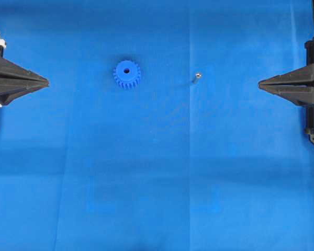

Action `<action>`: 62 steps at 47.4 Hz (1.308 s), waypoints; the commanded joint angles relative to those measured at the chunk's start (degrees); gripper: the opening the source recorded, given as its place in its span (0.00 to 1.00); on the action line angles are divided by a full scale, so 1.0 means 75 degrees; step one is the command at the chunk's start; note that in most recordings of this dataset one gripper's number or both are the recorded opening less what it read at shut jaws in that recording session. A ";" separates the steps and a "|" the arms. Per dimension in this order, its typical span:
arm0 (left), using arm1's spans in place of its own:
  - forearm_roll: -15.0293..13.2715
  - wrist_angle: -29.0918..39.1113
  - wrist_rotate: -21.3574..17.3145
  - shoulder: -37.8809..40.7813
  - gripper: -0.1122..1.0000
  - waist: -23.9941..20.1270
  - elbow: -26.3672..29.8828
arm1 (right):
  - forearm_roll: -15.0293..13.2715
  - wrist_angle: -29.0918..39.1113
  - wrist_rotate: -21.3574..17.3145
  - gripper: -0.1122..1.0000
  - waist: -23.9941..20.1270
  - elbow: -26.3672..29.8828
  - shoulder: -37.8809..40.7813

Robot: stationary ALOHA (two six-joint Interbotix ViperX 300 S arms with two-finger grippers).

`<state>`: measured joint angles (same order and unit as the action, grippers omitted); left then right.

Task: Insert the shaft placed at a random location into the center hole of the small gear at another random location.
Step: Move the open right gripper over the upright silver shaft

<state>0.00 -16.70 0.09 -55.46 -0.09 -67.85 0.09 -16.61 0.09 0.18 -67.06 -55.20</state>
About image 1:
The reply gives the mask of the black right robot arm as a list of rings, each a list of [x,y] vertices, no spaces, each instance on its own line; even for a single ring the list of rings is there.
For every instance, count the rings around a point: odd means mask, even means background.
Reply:
[[[314,1],[312,1],[314,22]],[[305,134],[314,145],[314,37],[305,42],[306,66],[260,81],[258,87],[306,110]]]

